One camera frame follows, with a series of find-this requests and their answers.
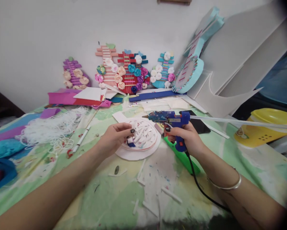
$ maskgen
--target blue glue gun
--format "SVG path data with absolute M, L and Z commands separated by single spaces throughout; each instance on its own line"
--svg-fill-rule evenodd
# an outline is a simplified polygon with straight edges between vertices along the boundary
M 186 125 L 190 121 L 190 113 L 187 111 L 182 111 L 181 114 L 175 115 L 174 111 L 154 111 L 148 116 L 143 116 L 149 118 L 149 120 L 157 123 L 163 123 L 164 127 L 179 127 Z M 185 152 L 187 150 L 185 146 L 184 139 L 176 136 L 175 148 L 179 152 Z

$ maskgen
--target bracelet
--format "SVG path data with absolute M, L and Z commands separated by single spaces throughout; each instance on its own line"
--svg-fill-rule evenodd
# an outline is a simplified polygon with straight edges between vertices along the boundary
M 207 179 L 208 179 L 208 180 L 212 183 L 212 185 L 215 186 L 216 188 L 223 189 L 223 190 L 237 189 L 237 188 L 240 186 L 241 182 L 242 182 L 242 176 L 241 176 L 240 173 L 236 170 L 236 168 L 233 167 L 233 169 L 235 169 L 235 171 L 238 173 L 238 175 L 239 175 L 239 180 L 238 180 L 238 182 L 237 182 L 236 185 L 234 185 L 234 186 L 232 186 L 232 187 L 230 187 L 230 188 L 219 187 L 219 186 L 215 185 L 215 184 L 212 182 L 211 179 L 209 179 L 209 178 L 207 178 Z

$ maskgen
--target hand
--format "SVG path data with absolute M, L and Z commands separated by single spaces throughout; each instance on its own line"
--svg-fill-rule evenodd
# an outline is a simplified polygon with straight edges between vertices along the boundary
M 107 158 L 113 155 L 126 139 L 134 136 L 135 130 L 132 125 L 127 123 L 118 123 L 110 125 L 101 139 L 96 143 L 95 148 Z
M 164 130 L 165 136 L 168 134 L 168 140 L 175 142 L 175 136 L 180 136 L 185 140 L 185 145 L 190 155 L 196 157 L 198 154 L 202 154 L 206 151 L 206 146 L 199 137 L 197 131 L 191 123 L 183 125 L 182 128 L 167 127 Z

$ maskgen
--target black cable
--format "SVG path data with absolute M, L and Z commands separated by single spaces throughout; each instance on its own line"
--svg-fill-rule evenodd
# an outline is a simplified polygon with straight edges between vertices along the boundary
M 191 170 L 192 170 L 192 174 L 194 175 L 195 183 L 196 183 L 196 185 L 198 186 L 198 189 L 200 190 L 200 192 L 201 192 L 207 199 L 209 199 L 210 201 L 212 201 L 215 205 L 217 205 L 218 207 L 221 207 L 221 208 L 224 209 L 225 211 L 231 213 L 231 210 L 230 210 L 230 209 L 228 209 L 227 207 L 225 207 L 225 206 L 219 204 L 217 201 L 214 201 L 212 198 L 210 198 L 208 195 L 206 195 L 205 192 L 203 192 L 203 190 L 201 189 L 201 187 L 200 187 L 200 185 L 199 185 L 199 183 L 198 183 L 198 181 L 197 181 L 197 177 L 195 176 L 195 170 L 194 170 L 194 166 L 193 166 L 193 164 L 192 164 L 192 160 L 191 160 L 191 158 L 190 158 L 189 152 L 186 151 L 185 153 L 186 153 L 186 155 L 187 155 L 187 157 L 188 157 L 188 159 L 189 159 L 190 166 L 191 166 Z

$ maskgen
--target white wall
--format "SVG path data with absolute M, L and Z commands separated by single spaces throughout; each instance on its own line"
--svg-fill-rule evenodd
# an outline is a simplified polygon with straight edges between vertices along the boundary
M 147 55 L 150 70 L 161 52 L 175 63 L 198 23 L 214 5 L 227 17 L 268 0 L 193 0 L 190 6 L 156 0 L 0 0 L 0 92 L 29 112 L 63 85 L 69 56 L 94 77 L 100 44 Z

